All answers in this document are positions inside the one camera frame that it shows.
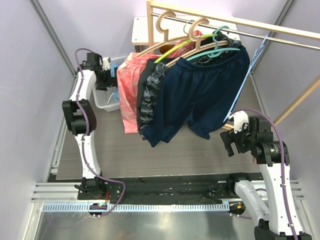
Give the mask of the light blue shorts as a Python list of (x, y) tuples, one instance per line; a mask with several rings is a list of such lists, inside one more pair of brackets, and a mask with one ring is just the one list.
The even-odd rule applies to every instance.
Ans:
[(115, 67), (113, 69), (114, 71), (114, 76), (111, 78), (111, 86), (114, 87), (114, 90), (113, 90), (113, 100), (115, 103), (119, 103), (120, 101), (120, 98), (119, 98), (119, 89), (118, 89), (118, 78), (117, 78), (117, 70), (118, 70), (118, 67)]

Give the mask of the light blue wire hanger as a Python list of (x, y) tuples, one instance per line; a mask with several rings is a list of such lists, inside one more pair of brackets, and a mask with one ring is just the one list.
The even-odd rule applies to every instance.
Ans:
[(226, 122), (228, 120), (228, 117), (229, 117), (230, 113), (234, 110), (235, 105), (236, 105), (236, 103), (237, 103), (237, 101), (238, 101), (238, 99), (240, 97), (240, 94), (241, 94), (241, 92), (243, 90), (243, 87), (244, 87), (244, 85), (246, 83), (246, 80), (247, 80), (248, 76), (250, 75), (250, 73), (252, 72), (253, 67), (256, 65), (257, 60), (260, 58), (260, 56), (261, 56), (261, 54), (262, 54), (262, 52), (263, 52), (263, 50), (265, 48), (265, 44), (266, 44), (268, 36), (269, 36), (268, 34), (266, 34), (264, 36), (263, 41), (261, 42), (261, 45), (259, 46), (259, 48), (257, 48), (255, 50), (254, 55), (252, 57), (252, 60), (251, 60), (251, 62), (249, 64), (248, 70), (246, 72), (246, 75), (245, 75), (245, 77), (244, 77), (244, 79), (243, 79), (243, 81), (242, 81), (242, 83), (241, 83), (241, 85), (240, 85), (240, 87), (239, 87), (239, 89), (237, 91), (237, 94), (236, 94), (236, 96), (235, 96), (235, 98), (234, 98), (234, 100), (233, 100), (233, 102), (232, 102), (232, 104), (231, 104), (231, 106), (230, 106), (225, 118), (223, 119), (223, 122)]

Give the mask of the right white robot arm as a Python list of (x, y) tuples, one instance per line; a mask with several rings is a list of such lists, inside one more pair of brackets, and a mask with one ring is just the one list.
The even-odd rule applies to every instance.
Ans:
[(263, 177), (268, 203), (265, 203), (247, 173), (231, 173), (226, 193), (239, 197), (255, 223), (257, 240), (310, 240), (298, 219), (290, 183), (290, 157), (284, 142), (274, 140), (272, 124), (263, 116), (248, 116), (244, 111), (228, 116), (233, 129), (221, 133), (229, 157), (250, 152)]

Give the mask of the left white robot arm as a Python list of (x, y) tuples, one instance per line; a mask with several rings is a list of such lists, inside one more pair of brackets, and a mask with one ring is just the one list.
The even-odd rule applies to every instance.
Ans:
[(75, 51), (77, 63), (77, 80), (73, 93), (68, 100), (62, 102), (62, 111), (66, 126), (74, 136), (80, 152), (82, 177), (78, 190), (79, 200), (104, 198), (107, 187), (103, 180), (95, 148), (95, 130), (97, 119), (90, 103), (91, 94), (97, 77), (103, 73), (103, 58), (96, 52), (87, 49), (86, 60), (80, 62)]

